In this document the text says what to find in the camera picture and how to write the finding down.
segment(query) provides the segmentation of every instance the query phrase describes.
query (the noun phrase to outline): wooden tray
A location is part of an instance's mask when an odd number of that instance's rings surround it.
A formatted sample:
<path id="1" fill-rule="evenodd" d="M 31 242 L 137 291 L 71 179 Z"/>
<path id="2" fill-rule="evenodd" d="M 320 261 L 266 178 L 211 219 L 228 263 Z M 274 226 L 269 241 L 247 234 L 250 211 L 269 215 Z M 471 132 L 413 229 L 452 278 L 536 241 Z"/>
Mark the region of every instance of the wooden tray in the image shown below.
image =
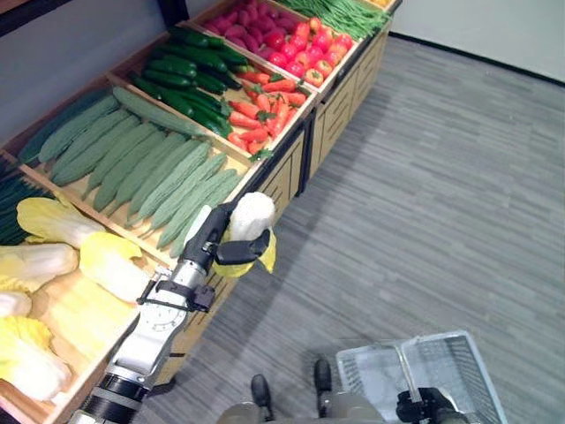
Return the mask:
<path id="1" fill-rule="evenodd" d="M 14 162 L 12 156 L 2 156 Z M 135 262 L 149 275 L 159 264 L 148 254 Z M 49 281 L 31 299 L 29 316 L 47 325 L 53 334 L 50 347 L 68 364 L 72 378 L 55 403 L 33 401 L 0 380 L 0 407 L 22 424 L 66 422 L 102 375 L 110 350 L 137 312 L 134 305 L 116 298 L 79 270 Z"/>
<path id="2" fill-rule="evenodd" d="M 191 25 L 185 22 L 185 23 L 181 24 L 181 27 L 191 27 Z M 198 31 L 201 30 L 201 28 L 196 27 L 196 26 L 194 27 L 194 29 L 196 29 Z M 115 84 L 126 87 L 127 89 L 129 89 L 130 91 L 135 93 L 136 95 L 142 96 L 144 99 L 150 101 L 153 104 L 159 105 L 161 108 L 177 115 L 178 117 L 184 117 L 186 119 L 190 119 L 186 115 L 183 115 L 182 113 L 178 112 L 177 110 L 174 110 L 173 108 L 171 108 L 167 104 L 160 102 L 158 100 L 155 100 L 150 95 L 147 95 L 143 91 L 139 90 L 137 87 L 135 87 L 130 82 L 129 78 L 127 77 L 127 74 L 130 71 L 135 71 L 137 74 L 141 74 L 141 71 L 145 67 L 146 61 L 149 59 L 149 55 L 150 55 L 151 51 L 153 49 L 155 49 L 157 46 L 159 46 L 160 44 L 165 43 L 168 39 L 169 39 L 168 33 L 161 34 L 159 37 L 157 37 L 157 39 L 155 39 L 153 42 L 149 43 L 145 48 L 141 49 L 139 52 L 135 53 L 133 56 L 127 58 L 121 64 L 119 64 L 118 66 L 113 68 L 110 71 L 108 77 Z M 257 71 L 268 73 L 269 75 L 272 75 L 274 73 L 279 72 L 279 73 L 283 74 L 283 76 L 285 78 L 298 81 L 298 78 L 296 78 L 294 75 L 291 75 L 287 72 L 280 72 L 276 68 L 276 66 L 270 64 L 269 62 L 264 61 L 260 57 L 259 57 L 260 61 L 258 61 L 256 59 L 256 57 L 254 57 L 254 55 L 251 54 L 251 52 L 249 52 L 247 50 L 241 51 L 241 49 L 239 49 L 238 51 L 240 51 L 243 55 L 245 55 L 249 59 L 250 64 L 252 64 L 257 69 Z M 294 118 L 285 126 L 285 128 L 282 130 L 282 132 L 274 140 L 272 138 L 269 138 L 270 142 L 267 143 L 267 145 L 266 145 L 267 148 L 271 148 L 271 149 L 275 148 L 281 142 L 281 140 L 284 139 L 284 137 L 287 135 L 290 128 L 292 128 L 293 125 L 299 119 L 302 119 L 308 113 L 310 113 L 310 111 L 314 107 L 315 94 L 313 94 L 313 91 L 310 90 L 309 87 L 303 87 L 303 88 L 301 88 L 301 91 L 307 96 L 306 102 L 298 109 Z M 208 93 L 208 94 L 214 96 L 217 99 L 221 98 L 221 96 L 219 96 L 219 95 L 213 95 L 211 93 Z M 228 101 L 236 101 L 236 102 L 242 102 L 242 101 L 243 102 L 249 102 L 250 101 L 249 97 L 247 97 L 247 95 L 245 94 L 243 89 L 242 90 L 233 90 L 233 89 L 230 88 L 230 89 L 228 89 L 228 91 L 226 91 L 226 93 L 223 95 L 223 97 L 225 97 L 225 99 L 228 100 Z M 217 140 L 219 145 L 227 146 L 228 151 L 231 150 L 233 152 L 233 155 L 239 161 L 245 163 L 251 157 L 251 155 L 249 153 L 245 152 L 241 148 L 234 146 L 228 140 L 225 140 L 222 136 L 208 130 L 206 127 L 204 127 L 204 126 L 202 126 L 198 123 L 196 123 L 196 124 L 200 128 L 202 128 L 203 131 L 205 131 L 207 134 L 209 134 L 210 137 Z M 237 128 L 237 127 L 234 126 L 234 131 L 236 133 L 244 133 L 246 130 L 243 129 L 243 128 Z"/>
<path id="3" fill-rule="evenodd" d="M 210 31 L 207 31 L 206 28 L 204 28 L 202 25 L 205 22 L 207 22 L 209 19 L 213 19 L 216 16 L 221 15 L 222 13 L 227 11 L 233 4 L 235 4 L 239 1 L 241 1 L 241 0 L 224 0 L 223 2 L 215 4 L 211 7 L 209 7 L 208 9 L 204 10 L 197 17 L 195 17 L 194 19 L 191 19 L 190 22 L 194 25 L 194 27 L 198 28 L 201 32 L 203 32 L 207 35 L 219 36 L 217 34 L 210 32 Z M 259 1 L 262 2 L 262 3 L 269 4 L 270 6 L 278 9 L 279 11 L 287 11 L 289 13 L 292 13 L 296 17 L 296 20 L 299 20 L 301 22 L 306 22 L 309 19 L 305 15 L 298 13 L 297 11 L 293 11 L 292 9 L 290 9 L 290 8 L 288 8 L 288 7 L 286 7 L 282 4 L 279 4 L 277 2 L 274 2 L 272 0 L 259 0 Z M 230 42 L 229 40 L 227 40 L 225 38 L 224 38 L 224 40 L 225 40 L 226 44 L 228 44 L 234 50 L 237 50 L 240 53 L 247 55 L 248 57 L 252 57 L 255 62 L 257 62 L 259 64 L 268 64 L 268 65 L 274 67 L 276 69 L 276 71 L 281 73 L 282 75 L 293 76 L 290 73 L 288 73 L 287 71 L 285 71 L 283 68 L 280 68 L 280 67 L 278 67 L 274 64 L 271 64 L 270 62 L 268 62 L 267 60 L 265 60 L 261 56 L 258 56 L 258 55 L 252 53 L 251 51 L 249 51 L 247 49 L 243 49 L 242 47 L 239 47 L 238 45 L 234 44 L 233 42 Z M 308 89 L 310 89 L 311 91 L 319 94 L 319 96 L 318 96 L 319 98 L 317 100 L 318 102 L 321 99 L 323 99 L 324 96 L 328 93 L 328 91 L 332 88 L 332 86 L 335 83 L 335 78 L 337 77 L 339 71 L 342 70 L 343 66 L 349 61 L 350 57 L 355 54 L 355 51 L 358 49 L 358 47 L 359 47 L 359 43 L 356 42 L 356 41 L 353 41 L 353 45 L 351 46 L 351 49 L 349 49 L 347 54 L 343 57 L 342 61 L 334 68 L 332 73 L 330 73 L 330 75 L 324 80 L 324 83 L 320 87 L 315 87 L 315 86 L 308 84 L 308 83 L 304 84 L 305 87 L 308 87 Z"/>
<path id="4" fill-rule="evenodd" d="M 16 137 L 11 139 L 4 146 L 4 149 L 10 155 L 16 156 L 18 152 L 25 146 L 29 138 L 33 134 L 35 134 L 42 127 L 42 125 L 44 125 L 44 123 L 47 120 L 49 120 L 54 114 L 56 114 L 59 110 L 64 108 L 70 102 L 74 101 L 76 98 L 81 96 L 86 91 L 96 88 L 101 88 L 101 87 L 110 87 L 113 83 L 118 85 L 125 84 L 127 88 L 130 88 L 133 91 L 133 88 L 130 85 L 123 82 L 121 79 L 117 77 L 112 77 L 111 75 L 106 77 L 100 77 L 99 79 L 96 79 L 95 81 L 90 83 L 88 86 L 84 87 L 73 97 L 71 97 L 67 101 L 61 103 L 59 106 L 54 108 L 49 114 L 40 118 L 37 122 L 29 126 L 24 132 L 21 132 Z M 231 148 L 231 146 L 228 145 L 229 143 L 228 141 L 223 142 L 218 138 L 213 138 L 212 141 L 213 144 L 211 150 L 213 154 L 218 154 L 220 152 L 227 153 L 228 159 L 224 164 L 223 168 L 234 169 L 236 170 L 238 175 L 243 176 L 237 187 L 232 191 L 230 196 L 228 196 L 228 198 L 226 199 L 226 201 L 229 201 L 235 198 L 235 196 L 242 190 L 242 188 L 245 186 L 249 178 L 252 177 L 253 173 L 260 166 L 260 163 L 252 164 L 251 162 L 249 162 L 247 157 L 245 157 L 243 154 L 239 154 L 233 148 Z M 83 211 L 86 215 L 91 216 L 95 221 L 102 223 L 103 225 L 110 228 L 112 231 L 114 231 L 116 234 L 120 235 L 121 237 L 124 237 L 125 239 L 129 239 L 130 241 L 138 245 L 141 249 L 151 254 L 155 259 L 159 260 L 161 263 L 167 266 L 174 266 L 177 263 L 176 260 L 171 259 L 169 257 L 168 252 L 161 251 L 156 248 L 156 243 L 157 240 L 159 239 L 159 236 L 162 233 L 162 230 L 155 231 L 147 238 L 140 237 L 140 235 L 143 234 L 149 228 L 150 222 L 148 220 L 146 220 L 139 227 L 136 227 L 134 229 L 130 229 L 130 230 L 125 229 L 124 225 L 126 222 L 129 202 L 125 203 L 110 218 L 108 218 L 104 214 L 104 210 L 102 212 L 97 212 L 92 206 L 94 197 L 98 189 L 93 190 L 84 201 L 81 199 L 82 193 L 85 192 L 85 189 L 87 187 L 87 181 L 89 176 L 85 176 L 84 178 L 75 181 L 69 185 L 66 185 L 64 187 L 59 187 L 58 185 L 53 184 L 49 180 L 49 168 L 50 168 L 50 163 L 40 164 L 35 167 L 30 167 L 27 165 L 20 166 L 22 172 L 27 174 L 28 177 L 30 177 L 30 179 L 39 183 L 41 186 L 48 188 L 51 191 L 59 191 L 63 193 L 64 196 L 67 199 L 69 199 L 69 201 L 72 204 L 74 204 L 78 209 Z"/>

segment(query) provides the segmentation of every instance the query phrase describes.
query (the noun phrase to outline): gray carpet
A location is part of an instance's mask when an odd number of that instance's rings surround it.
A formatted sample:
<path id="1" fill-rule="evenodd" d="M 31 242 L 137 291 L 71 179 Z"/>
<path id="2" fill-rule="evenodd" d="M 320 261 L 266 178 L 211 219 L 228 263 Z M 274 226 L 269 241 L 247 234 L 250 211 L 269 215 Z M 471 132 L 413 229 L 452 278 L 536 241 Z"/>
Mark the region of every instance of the gray carpet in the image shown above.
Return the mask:
<path id="1" fill-rule="evenodd" d="M 213 423 L 270 380 L 314 415 L 312 361 L 365 340 L 467 329 L 511 423 L 565 415 L 565 91 L 391 39 L 378 82 L 138 423 Z"/>

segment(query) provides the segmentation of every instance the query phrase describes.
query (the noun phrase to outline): white wall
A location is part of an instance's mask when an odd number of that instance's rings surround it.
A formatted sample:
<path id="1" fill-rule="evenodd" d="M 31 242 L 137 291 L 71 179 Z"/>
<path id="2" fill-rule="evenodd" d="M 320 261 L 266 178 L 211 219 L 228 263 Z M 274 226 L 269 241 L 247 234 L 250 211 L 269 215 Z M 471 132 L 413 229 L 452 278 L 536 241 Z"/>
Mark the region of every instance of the white wall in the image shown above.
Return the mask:
<path id="1" fill-rule="evenodd" d="M 0 144 L 163 30 L 156 0 L 74 0 L 0 38 Z"/>
<path id="2" fill-rule="evenodd" d="M 564 0 L 404 0 L 392 30 L 565 81 Z"/>

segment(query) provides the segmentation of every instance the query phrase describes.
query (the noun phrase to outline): metal wire basket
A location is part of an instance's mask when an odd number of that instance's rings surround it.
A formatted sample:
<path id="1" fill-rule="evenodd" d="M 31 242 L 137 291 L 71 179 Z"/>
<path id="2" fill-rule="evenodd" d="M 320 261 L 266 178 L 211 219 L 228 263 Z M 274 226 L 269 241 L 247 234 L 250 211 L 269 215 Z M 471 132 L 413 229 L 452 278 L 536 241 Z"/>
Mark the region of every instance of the metal wire basket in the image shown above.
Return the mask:
<path id="1" fill-rule="evenodd" d="M 444 392 L 473 424 L 508 424 L 477 346 L 468 332 L 372 344 L 336 355 L 343 389 L 365 396 L 387 422 L 396 417 L 396 396 L 418 387 Z"/>

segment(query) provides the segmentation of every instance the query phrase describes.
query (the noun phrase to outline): black baseboard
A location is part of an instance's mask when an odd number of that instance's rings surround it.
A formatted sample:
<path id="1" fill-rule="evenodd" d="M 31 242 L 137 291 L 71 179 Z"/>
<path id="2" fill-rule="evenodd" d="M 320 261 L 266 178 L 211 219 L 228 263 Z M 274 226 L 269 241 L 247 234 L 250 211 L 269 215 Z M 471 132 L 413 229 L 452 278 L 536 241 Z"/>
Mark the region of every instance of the black baseboard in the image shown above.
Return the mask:
<path id="1" fill-rule="evenodd" d="M 422 39 L 419 39 L 419 38 L 416 38 L 416 37 L 411 37 L 411 36 L 405 35 L 405 34 L 394 33 L 392 31 L 388 34 L 391 37 L 400 38 L 402 40 L 407 40 L 409 42 L 417 42 L 418 44 L 422 44 L 424 46 L 434 47 L 436 49 L 448 51 L 450 53 L 456 53 L 457 55 L 470 57 L 471 59 L 479 60 L 481 62 L 485 62 L 486 64 L 493 64 L 495 66 L 500 66 L 500 68 L 504 68 L 504 69 L 507 69 L 507 70 L 512 71 L 512 72 L 520 73 L 522 75 L 527 75 L 528 77 L 532 77 L 532 78 L 535 78 L 537 80 L 543 80 L 545 82 L 555 84 L 558 87 L 565 87 L 564 81 L 559 81 L 558 79 L 550 78 L 550 77 L 547 77 L 545 75 L 541 75 L 539 73 L 527 71 L 525 69 L 518 68 L 517 66 L 513 66 L 511 64 L 504 64 L 503 62 L 499 62 L 498 60 L 493 60 L 493 59 L 490 59 L 488 57 L 475 55 L 473 53 L 469 53 L 468 51 L 464 51 L 464 50 L 460 50 L 460 49 L 454 49 L 453 47 L 443 46 L 443 45 L 438 44 L 436 42 L 429 42 L 427 40 L 422 40 Z"/>

